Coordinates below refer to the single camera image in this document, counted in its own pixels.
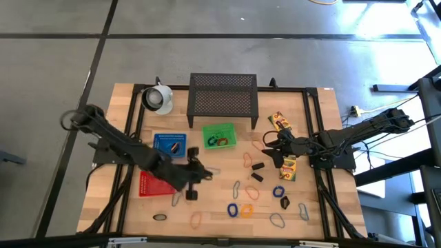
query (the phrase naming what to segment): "gray floor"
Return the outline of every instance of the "gray floor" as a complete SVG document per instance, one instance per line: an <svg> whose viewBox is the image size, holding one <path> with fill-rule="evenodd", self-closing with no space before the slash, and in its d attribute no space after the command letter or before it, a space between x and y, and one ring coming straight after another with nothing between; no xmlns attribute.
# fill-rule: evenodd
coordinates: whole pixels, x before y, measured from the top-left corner
<svg viewBox="0 0 441 248"><path fill-rule="evenodd" d="M1 1L0 32L101 32L110 3ZM374 37L418 29L405 3L120 0L110 32ZM96 45L97 40L0 39L0 149L28 159L23 166L0 166L2 240L32 235L66 135L59 116L75 108ZM408 97L372 94L370 88L410 84L434 67L423 41L107 40L89 103L106 108L114 83L152 83L159 76L165 84L187 84L190 72L255 73L259 85L275 77L280 86L333 87L343 115L351 105L368 110ZM92 159L89 140L79 135L75 144L51 236L75 232Z"/></svg>

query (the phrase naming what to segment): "blue box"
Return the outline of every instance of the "blue box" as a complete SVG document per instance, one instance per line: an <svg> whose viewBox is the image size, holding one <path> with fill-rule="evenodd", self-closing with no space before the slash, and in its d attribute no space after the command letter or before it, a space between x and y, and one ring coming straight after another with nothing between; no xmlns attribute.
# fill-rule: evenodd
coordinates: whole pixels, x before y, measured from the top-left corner
<svg viewBox="0 0 441 248"><path fill-rule="evenodd" d="M155 134L153 148L159 149L172 158L185 157L187 145L186 134Z"/></svg>

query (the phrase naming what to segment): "wooden tabletop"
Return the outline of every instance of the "wooden tabletop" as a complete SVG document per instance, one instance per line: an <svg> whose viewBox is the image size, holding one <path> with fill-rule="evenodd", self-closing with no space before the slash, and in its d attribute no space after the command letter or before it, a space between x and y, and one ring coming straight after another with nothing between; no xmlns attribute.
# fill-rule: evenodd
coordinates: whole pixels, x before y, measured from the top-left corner
<svg viewBox="0 0 441 248"><path fill-rule="evenodd" d="M110 99L107 119L120 130L123 130L125 126L132 88L133 84L117 83ZM340 129L342 126L334 91L330 88L320 88L318 93L325 129ZM197 201L186 201L185 197L181 197L177 206L173 207L172 195L139 196L140 169L136 167L123 233L147 236L323 239L314 171L309 167L308 158L306 156L298 158L295 182L280 180L278 169L275 169L270 157L252 145L252 141L261 141L266 131L274 130L267 117L277 111L281 111L291 123L294 136L308 136L302 94L259 92L259 119L255 130L251 130L249 118L197 116L194 118L193 129L188 128L187 95L186 90L174 90L174 108L165 116L146 111L141 139L144 143L152 145L155 133L185 133L187 134L187 147L200 147L199 159L202 164L219 169L220 173L216 174L212 181L204 180L195 186L198 191ZM139 94L136 102L132 130L136 125L140 96ZM310 99L310 106L312 116L315 116L312 99ZM317 125L314 118L313 122L314 131L316 131ZM202 127L217 123L234 123L237 146L223 149L203 148ZM251 154L253 164L264 162L265 167L256 171L264 178L263 182L259 183L254 178L250 178L251 168L243 166L245 152ZM77 227L78 231L89 227L107 204L115 168L115 165L105 165L91 176ZM353 176L342 169L335 169L333 172L340 208L356 229L366 236L365 222ZM240 181L240 187L238 198L235 200L233 199L233 186L237 180ZM248 185L259 190L258 200L252 200L245 192L245 187ZM280 207L280 199L272 195L272 190L277 185L282 185L286 189L285 194L291 202L286 210ZM254 212L250 218L230 218L227 214L227 206L230 203L236 203L239 211L242 206L251 204ZM307 206L308 221L300 217L299 203ZM335 236L334 216L329 206L327 209L331 234ZM279 213L283 217L285 228L281 229L270 223L269 216L272 213ZM119 205L115 208L111 230L116 229L118 214ZM155 214L166 214L167 220L153 220L152 216ZM196 229L190 226L193 214L196 214L193 219L194 225L197 224L198 217L201 217L201 224Z"/></svg>

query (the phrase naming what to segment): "green object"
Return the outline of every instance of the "green object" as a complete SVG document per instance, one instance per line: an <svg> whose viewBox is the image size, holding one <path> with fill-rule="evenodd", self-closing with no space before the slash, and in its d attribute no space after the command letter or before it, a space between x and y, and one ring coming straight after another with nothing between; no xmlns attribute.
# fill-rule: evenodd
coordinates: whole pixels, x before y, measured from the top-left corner
<svg viewBox="0 0 441 248"><path fill-rule="evenodd" d="M202 135L205 149L233 147L236 145L236 130L233 123L202 127Z"/></svg>

